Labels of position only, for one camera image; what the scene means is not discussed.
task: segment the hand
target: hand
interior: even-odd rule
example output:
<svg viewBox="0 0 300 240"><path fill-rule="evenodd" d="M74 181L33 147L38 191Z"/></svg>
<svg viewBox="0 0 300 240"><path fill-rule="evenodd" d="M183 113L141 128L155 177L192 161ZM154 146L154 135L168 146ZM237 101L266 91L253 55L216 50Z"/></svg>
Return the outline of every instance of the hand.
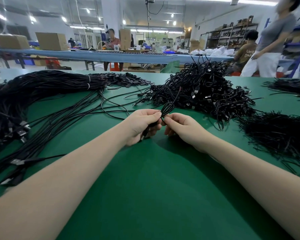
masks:
<svg viewBox="0 0 300 240"><path fill-rule="evenodd" d="M146 137L154 136L161 129L162 119L160 110L157 109L140 109L133 112L119 125L127 133L127 146L131 146L140 141L143 131L157 121L157 125L151 127Z"/></svg>
<svg viewBox="0 0 300 240"><path fill-rule="evenodd" d="M167 125L165 135L172 136L177 133L183 141L192 145L199 152L205 152L204 141L212 136L193 118L181 113L166 115L162 125Z"/></svg>
<svg viewBox="0 0 300 240"><path fill-rule="evenodd" d="M256 60L256 59L258 59L260 56L262 56L263 55L263 53L262 52L259 52L259 53L257 53L257 54L254 54L252 57L251 57L251 60Z"/></svg>

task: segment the green table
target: green table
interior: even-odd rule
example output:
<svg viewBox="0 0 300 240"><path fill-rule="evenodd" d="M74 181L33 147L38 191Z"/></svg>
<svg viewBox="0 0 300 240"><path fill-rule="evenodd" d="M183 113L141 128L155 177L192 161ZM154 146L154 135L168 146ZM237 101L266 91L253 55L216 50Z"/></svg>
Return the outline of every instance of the green table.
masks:
<svg viewBox="0 0 300 240"><path fill-rule="evenodd" d="M2 78L13 78L27 70L1 70ZM88 74L89 71L72 71ZM169 74L136 73L156 84L163 84ZM262 111L282 111L300 115L299 98L289 94L270 95L261 87L266 78L229 77L234 86L247 86ZM135 87L106 90L104 95L137 90ZM68 94L63 98L33 104L29 119L44 116L74 104L86 92ZM116 103L136 100L114 98ZM138 104L128 109L150 108ZM218 131L207 115L193 110L175 109L193 117L205 129L233 145L272 163L284 166L268 153L259 152L248 144L244 133L231 121ZM125 117L125 113L116 113ZM106 114L87 115L71 128L54 138L41 153L42 157L69 153L97 137L120 120ZM20 146L15 142L3 154ZM54 160L32 167L27 177ZM152 139L123 148L110 162L80 203L58 240L72 239L291 239L220 164L198 153L177 137L168 138L161 130Z"/></svg>

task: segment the gray t-shirt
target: gray t-shirt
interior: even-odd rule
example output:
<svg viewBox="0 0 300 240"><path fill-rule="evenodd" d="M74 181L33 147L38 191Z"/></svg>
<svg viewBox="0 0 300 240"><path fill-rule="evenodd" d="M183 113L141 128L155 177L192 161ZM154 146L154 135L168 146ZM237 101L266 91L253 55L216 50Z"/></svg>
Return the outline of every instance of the gray t-shirt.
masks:
<svg viewBox="0 0 300 240"><path fill-rule="evenodd" d="M296 17L291 13L283 19L272 21L268 27L261 32L261 38L256 51L262 51L269 44L276 41L282 32L292 32L297 23ZM274 47L270 53L282 53L284 41Z"/></svg>

